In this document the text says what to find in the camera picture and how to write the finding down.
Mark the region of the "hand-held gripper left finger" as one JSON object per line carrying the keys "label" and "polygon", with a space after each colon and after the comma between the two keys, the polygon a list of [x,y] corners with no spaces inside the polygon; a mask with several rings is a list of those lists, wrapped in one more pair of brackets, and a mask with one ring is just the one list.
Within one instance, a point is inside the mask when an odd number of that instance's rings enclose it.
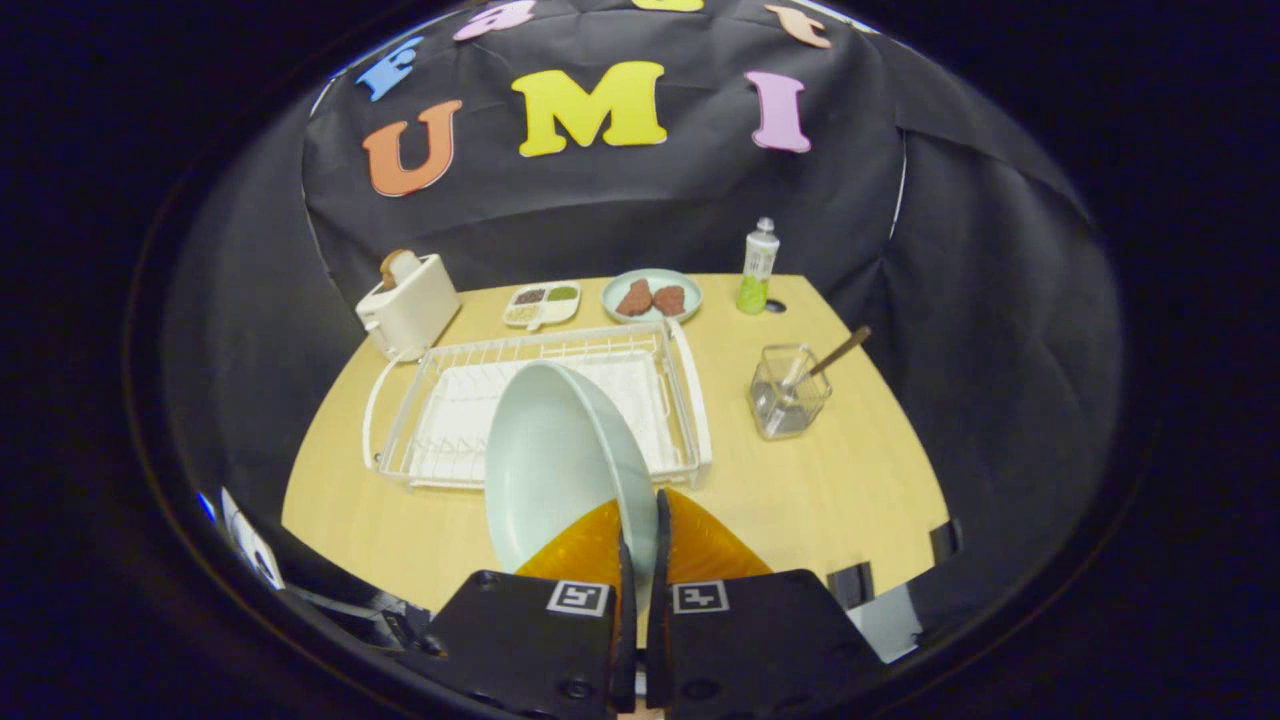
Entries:
{"label": "hand-held gripper left finger", "polygon": [[517,571],[475,571],[399,653],[399,665],[515,717],[631,712],[637,589],[622,530],[612,500]]}

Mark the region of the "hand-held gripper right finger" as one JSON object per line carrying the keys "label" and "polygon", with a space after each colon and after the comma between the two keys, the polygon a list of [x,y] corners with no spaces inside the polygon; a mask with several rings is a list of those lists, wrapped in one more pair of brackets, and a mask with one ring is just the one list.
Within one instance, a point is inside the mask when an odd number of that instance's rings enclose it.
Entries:
{"label": "hand-held gripper right finger", "polygon": [[675,489],[657,502],[646,697],[668,719],[826,717],[883,676],[813,571],[769,571]]}

